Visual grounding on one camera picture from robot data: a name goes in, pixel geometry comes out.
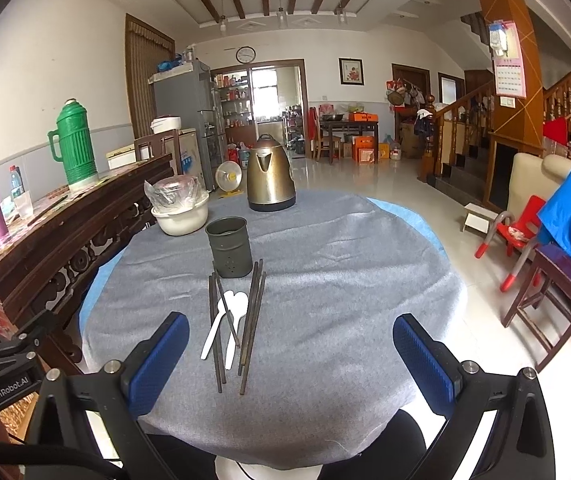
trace cream sofa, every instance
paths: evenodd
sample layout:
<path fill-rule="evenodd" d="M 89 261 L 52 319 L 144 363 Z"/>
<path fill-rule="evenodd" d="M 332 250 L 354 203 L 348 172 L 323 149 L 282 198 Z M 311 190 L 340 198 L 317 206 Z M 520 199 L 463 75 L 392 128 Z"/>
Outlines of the cream sofa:
<path fill-rule="evenodd" d="M 549 199 L 571 171 L 571 160 L 558 155 L 539 158 L 517 153 L 510 176 L 507 210 L 519 218 L 532 195 Z"/>

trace tiled floor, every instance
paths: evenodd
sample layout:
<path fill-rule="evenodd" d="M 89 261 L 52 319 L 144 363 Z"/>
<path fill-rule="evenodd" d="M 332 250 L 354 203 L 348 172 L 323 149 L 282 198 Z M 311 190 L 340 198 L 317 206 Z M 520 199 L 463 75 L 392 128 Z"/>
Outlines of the tiled floor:
<path fill-rule="evenodd" d="M 446 341 L 457 358 L 472 359 L 488 372 L 506 374 L 514 374 L 541 358 L 539 343 L 518 319 L 507 329 L 501 325 L 500 318 L 512 303 L 519 286 L 517 283 L 506 294 L 499 292 L 499 285 L 514 260 L 505 255 L 498 243 L 492 245 L 482 259 L 474 258 L 481 238 L 473 232 L 461 233 L 462 206 L 419 182 L 416 161 L 382 160 L 373 166 L 340 160 L 330 166 L 326 161 L 297 159 L 293 161 L 293 175 L 298 189 L 345 190 L 403 205 L 425 218 L 468 285 L 467 309 Z M 565 319 L 547 318 L 551 310 L 545 308 L 545 304 L 539 308 L 537 314 L 543 319 L 537 319 L 537 322 L 547 327 L 544 330 L 554 341 L 558 327 L 564 326 Z M 571 339 L 540 374 L 539 380 L 552 425 L 557 478 L 571 480 Z M 406 410 L 421 425 L 426 442 L 431 442 L 443 419 L 433 415 L 423 399 L 415 400 Z M 470 477 L 490 426 L 491 415 L 482 421 L 457 479 Z M 263 466 L 246 466 L 256 480 L 312 480 L 319 469 L 274 471 Z M 217 473 L 221 480 L 247 480 L 235 463 L 223 458 L 217 459 Z"/>

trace orange box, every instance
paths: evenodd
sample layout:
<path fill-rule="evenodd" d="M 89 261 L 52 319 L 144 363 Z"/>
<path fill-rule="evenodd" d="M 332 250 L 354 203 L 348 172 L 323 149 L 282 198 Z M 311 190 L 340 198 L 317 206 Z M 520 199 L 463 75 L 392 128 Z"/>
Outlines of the orange box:
<path fill-rule="evenodd" d="M 360 164 L 374 164 L 374 148 L 360 148 L 358 162 Z"/>
<path fill-rule="evenodd" d="M 390 158 L 390 145 L 387 142 L 379 142 L 379 158 Z"/>
<path fill-rule="evenodd" d="M 359 150 L 361 148 L 374 149 L 374 137 L 357 136 L 352 137 L 352 140 L 354 141 L 354 146 L 352 147 L 352 158 L 354 160 L 358 160 Z"/>
<path fill-rule="evenodd" d="M 350 113 L 349 119 L 351 121 L 378 121 L 379 116 L 377 114 L 367 114 L 365 112 L 352 112 Z"/>

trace round table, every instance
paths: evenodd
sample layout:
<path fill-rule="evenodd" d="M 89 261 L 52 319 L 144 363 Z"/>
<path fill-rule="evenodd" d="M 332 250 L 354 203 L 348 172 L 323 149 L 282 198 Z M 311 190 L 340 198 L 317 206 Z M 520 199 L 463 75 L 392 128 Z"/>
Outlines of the round table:
<path fill-rule="evenodd" d="M 208 221 L 223 216 L 248 219 L 252 256 L 267 271 L 245 396 L 238 351 L 222 394 L 212 353 L 200 359 L 212 272 L 204 229 L 142 231 L 97 278 L 89 297 L 98 290 L 98 299 L 81 315 L 89 368 L 125 358 L 168 312 L 183 312 L 190 341 L 142 417 L 146 429 L 280 469 L 354 456 L 416 394 L 393 346 L 393 321 L 411 312 L 442 338 L 465 304 L 463 282 L 433 242 L 356 195 L 299 190 L 296 205 L 272 213 L 252 211 L 245 195 L 211 201 Z M 222 282 L 247 292 L 250 280 Z M 226 348 L 230 330 L 221 327 Z"/>

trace refrigerator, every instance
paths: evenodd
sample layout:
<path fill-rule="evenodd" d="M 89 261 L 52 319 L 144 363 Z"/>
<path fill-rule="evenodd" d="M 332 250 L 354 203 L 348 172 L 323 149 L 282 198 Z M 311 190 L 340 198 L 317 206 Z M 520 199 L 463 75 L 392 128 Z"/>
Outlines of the refrigerator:
<path fill-rule="evenodd" d="M 195 60 L 154 76 L 156 114 L 181 117 L 181 129 L 194 128 L 207 190 L 216 188 L 214 174 L 228 158 L 228 142 L 210 67 Z"/>

